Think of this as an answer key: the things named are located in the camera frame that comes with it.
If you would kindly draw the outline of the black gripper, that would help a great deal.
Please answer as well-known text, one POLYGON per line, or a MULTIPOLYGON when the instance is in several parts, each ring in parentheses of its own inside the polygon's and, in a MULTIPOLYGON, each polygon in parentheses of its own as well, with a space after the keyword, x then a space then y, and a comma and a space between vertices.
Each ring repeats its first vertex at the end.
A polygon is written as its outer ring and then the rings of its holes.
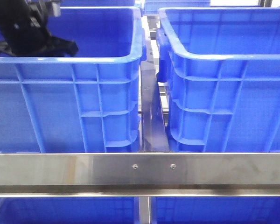
POLYGON ((74 57, 75 41, 52 36, 48 17, 59 16, 59 0, 0 0, 0 54, 9 56, 74 57))

